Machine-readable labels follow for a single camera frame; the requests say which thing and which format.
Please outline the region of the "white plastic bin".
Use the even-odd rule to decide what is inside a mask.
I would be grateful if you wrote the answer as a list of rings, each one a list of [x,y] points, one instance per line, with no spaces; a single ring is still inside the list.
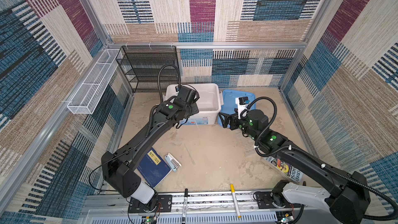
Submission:
[[[215,124],[218,113],[221,111],[220,92],[217,84],[182,84],[182,86],[197,91],[200,97],[196,102],[199,112],[189,117],[184,126]]]

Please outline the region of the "blue plastic lid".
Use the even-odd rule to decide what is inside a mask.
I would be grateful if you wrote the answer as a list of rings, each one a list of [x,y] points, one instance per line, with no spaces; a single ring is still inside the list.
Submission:
[[[255,103],[249,108],[255,99],[253,93],[230,89],[223,90],[223,103],[221,111],[218,113],[219,124],[230,130],[240,129],[242,134],[248,133],[249,130],[255,130],[256,125],[250,119],[250,115],[259,115],[260,111],[256,110]]]

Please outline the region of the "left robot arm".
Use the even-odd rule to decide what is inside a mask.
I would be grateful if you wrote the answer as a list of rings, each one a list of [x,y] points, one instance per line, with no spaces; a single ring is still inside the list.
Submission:
[[[176,88],[177,95],[152,107],[147,124],[128,143],[101,158],[104,180],[124,198],[131,197],[147,209],[157,205],[157,192],[142,182],[135,170],[162,135],[199,112],[199,92],[187,85]]]

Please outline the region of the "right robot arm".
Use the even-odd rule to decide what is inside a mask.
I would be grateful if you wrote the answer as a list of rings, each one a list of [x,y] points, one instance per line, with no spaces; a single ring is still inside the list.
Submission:
[[[316,181],[330,195],[324,200],[327,210],[343,224],[359,224],[370,204],[365,177],[358,172],[348,173],[333,167],[300,149],[286,136],[270,129],[276,115],[268,118],[261,110],[249,110],[245,117],[238,113],[218,114],[224,128],[239,129],[254,140],[255,146],[294,166]]]

